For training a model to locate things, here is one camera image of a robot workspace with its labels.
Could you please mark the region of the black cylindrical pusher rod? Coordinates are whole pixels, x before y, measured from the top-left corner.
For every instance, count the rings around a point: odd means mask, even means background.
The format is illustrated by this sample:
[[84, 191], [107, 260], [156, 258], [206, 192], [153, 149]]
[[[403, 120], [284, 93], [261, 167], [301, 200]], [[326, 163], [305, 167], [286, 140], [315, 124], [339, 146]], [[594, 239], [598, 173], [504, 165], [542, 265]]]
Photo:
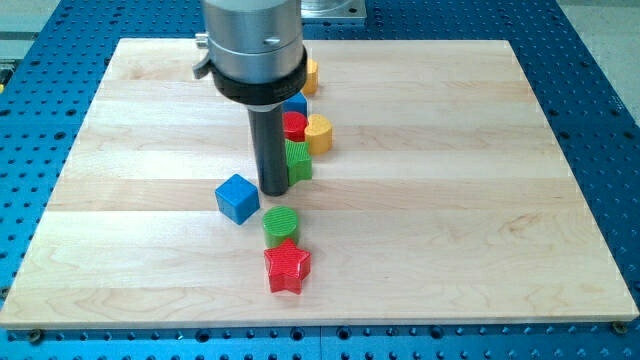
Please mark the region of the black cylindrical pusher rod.
[[249, 106], [248, 115], [260, 190], [283, 195], [289, 185], [282, 105]]

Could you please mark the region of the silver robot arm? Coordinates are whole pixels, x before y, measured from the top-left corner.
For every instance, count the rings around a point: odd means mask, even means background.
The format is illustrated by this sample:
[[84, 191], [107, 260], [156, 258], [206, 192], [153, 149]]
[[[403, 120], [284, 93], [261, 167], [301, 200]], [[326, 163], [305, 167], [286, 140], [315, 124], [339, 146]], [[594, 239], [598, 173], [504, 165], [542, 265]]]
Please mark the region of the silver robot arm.
[[260, 190], [280, 196], [288, 189], [283, 103], [307, 77], [301, 3], [297, 0], [202, 0], [207, 51], [193, 66], [210, 75], [217, 90], [248, 111]]

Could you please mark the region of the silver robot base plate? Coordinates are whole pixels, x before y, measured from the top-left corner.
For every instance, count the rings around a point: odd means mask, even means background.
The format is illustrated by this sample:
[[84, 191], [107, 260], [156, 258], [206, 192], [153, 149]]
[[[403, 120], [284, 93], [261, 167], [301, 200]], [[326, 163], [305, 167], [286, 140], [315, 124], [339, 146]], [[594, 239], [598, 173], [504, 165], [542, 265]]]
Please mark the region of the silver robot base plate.
[[301, 14], [305, 24], [362, 25], [367, 18], [365, 0], [302, 0]]

